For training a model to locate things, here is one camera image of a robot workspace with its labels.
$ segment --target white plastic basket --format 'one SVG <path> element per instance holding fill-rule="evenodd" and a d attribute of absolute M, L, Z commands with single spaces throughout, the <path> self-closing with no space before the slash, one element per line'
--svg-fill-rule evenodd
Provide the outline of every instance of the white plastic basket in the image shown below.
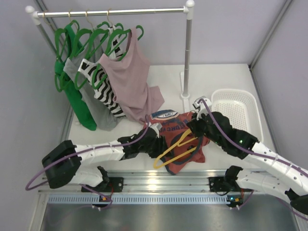
<path fill-rule="evenodd" d="M 245 130 L 263 142 L 259 110 L 251 93 L 236 89 L 216 90 L 212 94 L 212 112 L 221 112 L 234 128 Z"/>

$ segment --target white wall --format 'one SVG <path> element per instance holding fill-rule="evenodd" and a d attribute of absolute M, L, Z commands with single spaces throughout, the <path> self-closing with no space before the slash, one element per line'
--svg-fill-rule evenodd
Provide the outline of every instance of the white wall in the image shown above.
<path fill-rule="evenodd" d="M 41 159 L 58 144 L 68 101 L 54 86 L 55 57 L 25 13 L 33 1 L 0 2 L 0 225 L 27 229 Z"/>
<path fill-rule="evenodd" d="M 308 169 L 308 1 L 295 0 L 255 67 L 281 154 Z"/>
<path fill-rule="evenodd" d="M 49 11 L 181 7 L 186 0 L 45 0 Z M 192 64 L 250 63 L 284 0 L 195 0 Z M 89 27 L 84 17 L 75 18 Z M 106 16 L 89 17 L 95 25 Z M 142 51 L 152 64 L 183 64 L 186 16 L 179 14 L 114 15 L 124 28 L 145 29 Z M 68 18 L 57 18 L 65 26 Z"/>

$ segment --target hanger hook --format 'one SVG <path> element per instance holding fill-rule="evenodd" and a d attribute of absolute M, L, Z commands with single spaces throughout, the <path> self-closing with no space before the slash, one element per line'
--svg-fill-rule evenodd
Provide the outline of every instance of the hanger hook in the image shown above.
<path fill-rule="evenodd" d="M 46 13 L 47 11 L 44 11 L 43 12 L 43 20 L 44 20 L 44 22 L 47 24 L 47 25 L 51 25 L 51 23 L 49 23 L 49 22 L 47 22 L 46 21 L 46 17 L 45 17 L 45 13 Z"/>
<path fill-rule="evenodd" d="M 88 10 L 89 10 L 89 9 L 86 10 L 86 19 L 87 19 L 88 23 L 91 24 L 92 29 L 94 29 L 94 26 L 93 26 L 92 22 L 90 22 L 90 20 L 88 19 Z"/>
<path fill-rule="evenodd" d="M 68 18 L 69 18 L 69 20 L 72 22 L 72 19 L 71 19 L 71 11 L 72 11 L 73 9 L 70 9 L 69 11 L 68 11 Z"/>
<path fill-rule="evenodd" d="M 107 20 L 109 23 L 111 23 L 111 26 L 114 26 L 114 24 L 110 21 L 109 19 L 109 11 L 111 10 L 112 8 L 109 8 L 108 11 L 107 11 Z"/>

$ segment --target pink tank top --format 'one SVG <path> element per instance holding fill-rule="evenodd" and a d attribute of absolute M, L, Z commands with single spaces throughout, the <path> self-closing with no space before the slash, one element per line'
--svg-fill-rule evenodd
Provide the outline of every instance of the pink tank top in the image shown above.
<path fill-rule="evenodd" d="M 146 83 L 150 62 L 143 56 L 137 39 L 136 28 L 128 36 L 127 54 L 121 61 L 103 54 L 99 63 L 108 75 L 118 103 L 128 119 L 142 123 L 146 114 L 157 112 L 164 103 L 158 86 Z"/>

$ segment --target white table surface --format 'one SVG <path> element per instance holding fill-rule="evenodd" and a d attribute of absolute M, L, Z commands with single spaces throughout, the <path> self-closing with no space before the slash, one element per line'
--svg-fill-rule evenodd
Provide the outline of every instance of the white table surface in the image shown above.
<path fill-rule="evenodd" d="M 184 70 L 184 65 L 158 65 L 151 66 L 148 75 L 149 86 L 158 85 L 165 99 L 165 103 L 160 110 L 173 109 L 183 113 L 182 100 L 180 98 L 180 72 Z M 205 95 L 211 99 L 212 93 L 217 89 L 231 88 L 246 90 L 254 95 L 257 100 L 260 112 L 261 124 L 264 135 L 264 144 L 274 150 L 260 101 L 257 96 L 255 86 L 250 75 L 247 64 L 201 64 L 190 65 L 189 93 L 191 109 L 195 99 Z M 138 133 L 142 128 L 141 124 L 122 119 L 122 121 L 112 131 L 89 131 L 78 124 L 78 119 L 74 115 L 73 123 L 69 133 L 69 139 L 74 144 L 98 144 L 113 141 L 123 136 L 130 136 Z M 227 169 L 231 165 L 243 168 L 256 169 L 257 167 L 246 163 L 239 158 L 232 157 L 223 152 L 214 143 L 210 143 L 202 148 L 205 155 L 205 163 L 188 163 L 182 171 L 202 171 L 210 169 Z M 154 160 L 147 154 L 138 154 L 134 159 L 125 161 L 106 161 L 102 166 L 106 170 L 112 171 L 147 171 L 153 169 Z M 166 171 L 164 167 L 156 171 Z"/>

